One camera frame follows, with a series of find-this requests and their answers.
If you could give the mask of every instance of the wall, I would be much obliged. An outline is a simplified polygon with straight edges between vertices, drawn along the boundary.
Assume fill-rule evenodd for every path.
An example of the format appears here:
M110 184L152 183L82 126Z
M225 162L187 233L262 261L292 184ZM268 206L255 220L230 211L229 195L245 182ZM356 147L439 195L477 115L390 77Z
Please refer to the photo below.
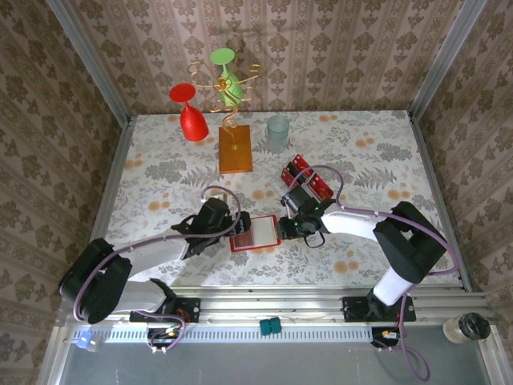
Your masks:
M513 2L488 0L421 118L471 278L513 362Z
M0 383L35 383L119 126L44 1L0 2Z
M181 106L188 65L231 47L267 75L261 110L407 109L461 6L455 0L71 0L132 114ZM203 71L197 83L211 83ZM208 91L200 90L202 101Z

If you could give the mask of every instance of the table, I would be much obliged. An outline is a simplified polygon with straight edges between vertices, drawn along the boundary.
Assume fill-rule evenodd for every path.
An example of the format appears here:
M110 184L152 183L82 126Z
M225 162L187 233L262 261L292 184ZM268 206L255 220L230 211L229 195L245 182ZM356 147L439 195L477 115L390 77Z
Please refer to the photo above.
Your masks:
M206 114L210 133L187 142L179 115L139 115L116 193L106 239L135 241L168 229L197 213L199 193L210 184L228 187L252 217L285 215L273 187L288 158L300 153L310 164L327 164L345 178L341 199L353 207L391 209L410 201L442 232L418 145L405 111L283 112L290 143L269 151L265 123L272 112L245 112L251 128L253 172L220 175L218 127L223 114ZM333 190L338 182L322 174ZM232 211L235 206L229 202ZM452 266L448 255L435 266ZM158 278L174 286L337 285L372 286L389 267L376 242L345 234L326 237L320 249L302 240L231 253L228 239L186 261L169 262L133 277ZM423 285L461 286L458 276L429 277Z

